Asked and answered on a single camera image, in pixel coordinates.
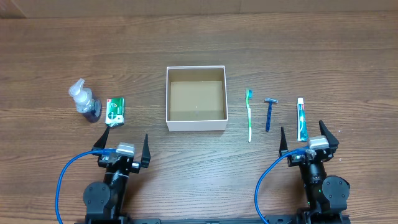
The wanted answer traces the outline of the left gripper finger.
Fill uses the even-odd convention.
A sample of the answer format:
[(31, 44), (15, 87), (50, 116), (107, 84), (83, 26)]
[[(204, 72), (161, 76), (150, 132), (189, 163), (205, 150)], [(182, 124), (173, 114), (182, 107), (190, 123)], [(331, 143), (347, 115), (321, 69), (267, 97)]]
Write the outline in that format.
[(102, 150), (106, 147), (106, 142), (109, 136), (110, 127), (108, 126), (103, 135), (93, 145), (92, 150)]
[(141, 167), (148, 168), (150, 163), (150, 150), (149, 150), (149, 143), (148, 143), (148, 134), (146, 134), (144, 139), (144, 145), (142, 149), (142, 157), (141, 157)]

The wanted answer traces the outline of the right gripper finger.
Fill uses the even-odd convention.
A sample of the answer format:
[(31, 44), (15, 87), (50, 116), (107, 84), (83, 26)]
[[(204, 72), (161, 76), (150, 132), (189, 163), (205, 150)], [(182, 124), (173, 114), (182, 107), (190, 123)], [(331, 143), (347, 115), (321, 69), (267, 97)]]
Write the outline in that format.
[(326, 125), (322, 120), (319, 120), (319, 127), (320, 127), (320, 132), (323, 136), (326, 137), (328, 143), (329, 143), (329, 148), (330, 149), (337, 149), (339, 145), (339, 141), (337, 138), (328, 130)]
[(280, 146), (279, 146), (279, 156), (282, 157), (283, 155), (285, 155), (286, 153), (289, 152), (289, 149), (287, 146), (287, 140), (285, 137), (285, 131), (284, 131), (283, 126), (280, 128), (280, 132), (281, 132), (281, 139), (280, 139)]

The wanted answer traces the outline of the white green toothpaste tube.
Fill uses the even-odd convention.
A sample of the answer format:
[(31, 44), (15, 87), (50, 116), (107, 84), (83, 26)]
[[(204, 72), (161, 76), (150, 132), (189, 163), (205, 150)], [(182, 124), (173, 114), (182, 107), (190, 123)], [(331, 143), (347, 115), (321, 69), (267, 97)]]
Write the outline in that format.
[(305, 119), (305, 105), (303, 98), (297, 99), (297, 119), (298, 119), (297, 141), (302, 141), (302, 142), (307, 141), (308, 131)]

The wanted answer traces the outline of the green soap bar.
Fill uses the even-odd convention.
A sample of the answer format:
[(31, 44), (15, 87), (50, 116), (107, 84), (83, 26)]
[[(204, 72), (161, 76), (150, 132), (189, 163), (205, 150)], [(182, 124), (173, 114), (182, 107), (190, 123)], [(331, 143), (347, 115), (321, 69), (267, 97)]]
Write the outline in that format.
[(106, 100), (105, 124), (109, 127), (121, 126), (124, 124), (125, 114), (124, 98), (108, 98)]

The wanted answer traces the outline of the clear pump sanitizer bottle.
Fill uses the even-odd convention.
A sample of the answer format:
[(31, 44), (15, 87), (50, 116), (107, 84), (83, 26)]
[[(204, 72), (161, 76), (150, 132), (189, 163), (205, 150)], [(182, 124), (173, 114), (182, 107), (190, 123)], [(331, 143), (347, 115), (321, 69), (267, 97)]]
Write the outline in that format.
[(77, 112), (82, 114), (89, 122), (96, 123), (101, 116), (101, 101), (90, 88), (83, 85), (85, 80), (80, 78), (69, 88), (69, 95), (73, 98)]

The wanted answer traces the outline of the blue disposable razor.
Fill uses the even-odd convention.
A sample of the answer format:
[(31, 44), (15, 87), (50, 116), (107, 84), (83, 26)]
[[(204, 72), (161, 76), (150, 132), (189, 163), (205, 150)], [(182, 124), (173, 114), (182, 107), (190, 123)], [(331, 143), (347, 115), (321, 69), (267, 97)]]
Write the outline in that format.
[(272, 105), (278, 103), (279, 101), (274, 98), (265, 98), (264, 101), (268, 103), (266, 131), (269, 132), (271, 128)]

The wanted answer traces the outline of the green white toothbrush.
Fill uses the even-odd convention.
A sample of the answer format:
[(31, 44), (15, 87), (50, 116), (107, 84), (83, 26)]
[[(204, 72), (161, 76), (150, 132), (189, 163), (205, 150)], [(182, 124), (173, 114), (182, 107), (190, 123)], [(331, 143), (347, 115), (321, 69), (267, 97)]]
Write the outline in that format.
[(247, 113), (248, 113), (248, 142), (251, 142), (252, 139), (252, 127), (251, 127), (251, 108), (249, 105), (249, 100), (252, 99), (252, 90), (247, 89), (246, 90), (246, 109), (247, 109)]

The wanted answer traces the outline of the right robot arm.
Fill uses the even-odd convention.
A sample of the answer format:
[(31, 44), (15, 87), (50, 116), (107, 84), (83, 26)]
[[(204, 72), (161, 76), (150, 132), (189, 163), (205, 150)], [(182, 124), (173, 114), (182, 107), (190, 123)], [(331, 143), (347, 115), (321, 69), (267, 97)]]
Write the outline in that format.
[(349, 223), (347, 209), (350, 184), (336, 175), (327, 175), (324, 163), (331, 160), (339, 141), (319, 121), (321, 135), (309, 138), (307, 146), (289, 151), (284, 130), (281, 130), (279, 157), (287, 158), (288, 166), (299, 167), (308, 206), (295, 215), (271, 218), (276, 223)]

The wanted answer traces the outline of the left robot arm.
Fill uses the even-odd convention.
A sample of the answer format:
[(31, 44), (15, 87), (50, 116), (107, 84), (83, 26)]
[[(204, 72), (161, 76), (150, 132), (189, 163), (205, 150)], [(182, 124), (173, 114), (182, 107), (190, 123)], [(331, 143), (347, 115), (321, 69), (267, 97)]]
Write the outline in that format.
[(91, 183), (83, 192), (85, 223), (133, 223), (132, 218), (122, 212), (129, 174), (139, 173), (150, 163), (148, 136), (144, 138), (139, 162), (134, 161), (134, 145), (125, 142), (119, 143), (111, 152), (99, 153), (100, 149), (106, 149), (109, 131), (107, 127), (92, 147), (92, 152), (98, 156), (98, 166), (106, 172), (103, 181)]

